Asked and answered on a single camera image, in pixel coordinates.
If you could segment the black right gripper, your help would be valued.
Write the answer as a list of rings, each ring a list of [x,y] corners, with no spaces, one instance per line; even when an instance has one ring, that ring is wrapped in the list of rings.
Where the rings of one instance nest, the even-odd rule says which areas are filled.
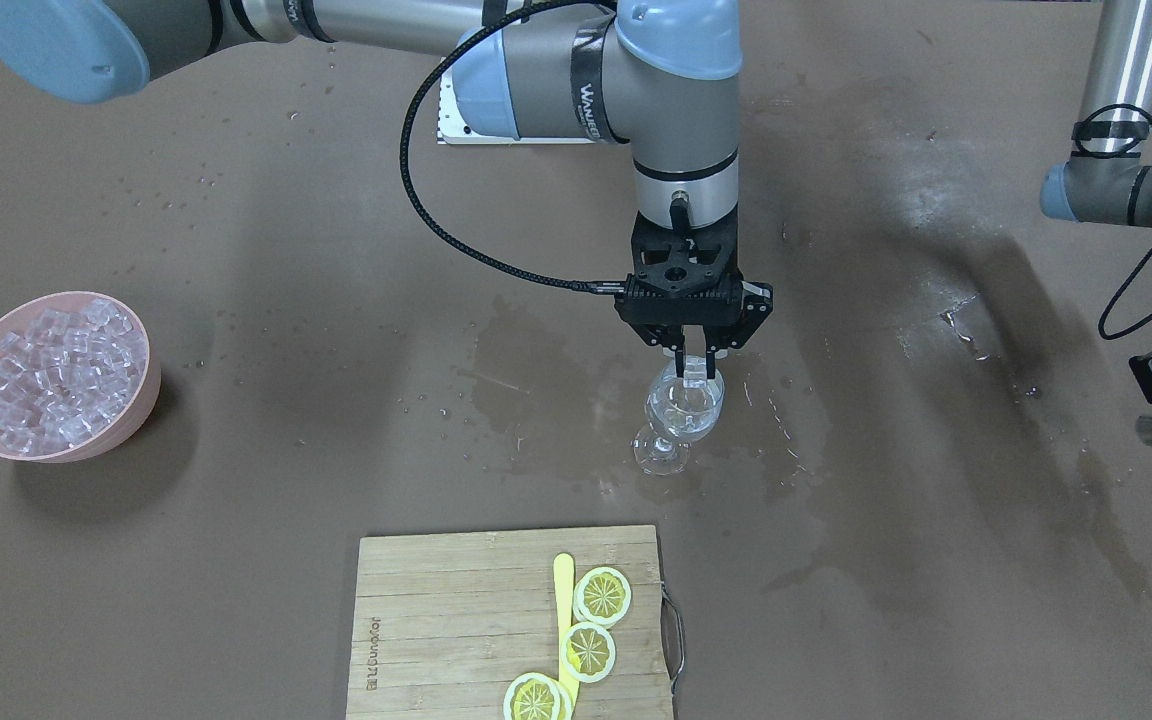
[[[699,325],[714,381],[717,361],[753,338],[774,306],[772,287],[746,281],[738,268],[738,210],[685,238],[639,214],[630,243],[634,272],[614,293],[620,319],[646,344],[675,351],[681,381],[689,366],[684,328]]]

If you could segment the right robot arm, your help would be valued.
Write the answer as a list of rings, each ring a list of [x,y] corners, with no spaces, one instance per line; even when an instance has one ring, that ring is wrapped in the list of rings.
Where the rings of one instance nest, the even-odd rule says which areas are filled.
[[[735,1],[0,1],[0,60],[46,94],[78,104],[137,94],[221,50],[358,44],[439,58],[404,114],[399,176],[422,222],[454,249],[532,283],[599,293],[646,344],[692,366],[741,348],[771,314],[771,287],[738,270]],[[414,122],[452,83],[475,135],[576,138],[631,149],[637,215],[626,281],[563,281],[488,258],[445,232],[410,174]]]

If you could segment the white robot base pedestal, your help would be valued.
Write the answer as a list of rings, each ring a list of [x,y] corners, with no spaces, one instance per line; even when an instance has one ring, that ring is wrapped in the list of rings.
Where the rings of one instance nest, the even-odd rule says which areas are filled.
[[[497,101],[500,94],[511,96],[511,114],[505,114],[506,105]],[[502,129],[506,118],[516,120],[520,138],[484,135],[483,129]],[[440,142],[450,145],[628,146],[626,138],[617,138],[607,128],[599,129],[602,138],[590,138],[579,127],[573,118],[570,71],[526,70],[516,85],[508,81],[507,65],[483,73],[445,73],[435,131]]]

